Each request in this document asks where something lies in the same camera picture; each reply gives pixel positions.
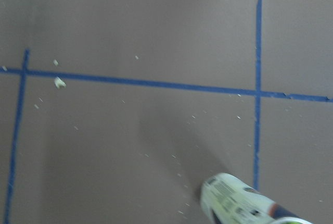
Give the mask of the clear tennis ball can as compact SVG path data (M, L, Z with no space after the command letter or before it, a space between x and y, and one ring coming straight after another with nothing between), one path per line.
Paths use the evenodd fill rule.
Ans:
M202 183L200 206L210 223L310 223L228 173Z

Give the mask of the small yellow foam crumb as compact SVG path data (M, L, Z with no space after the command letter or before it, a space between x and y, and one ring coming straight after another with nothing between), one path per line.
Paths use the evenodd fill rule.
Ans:
M67 87L66 83L62 79L60 79L59 77L56 77L54 79L54 85L57 89L63 89L63 88Z

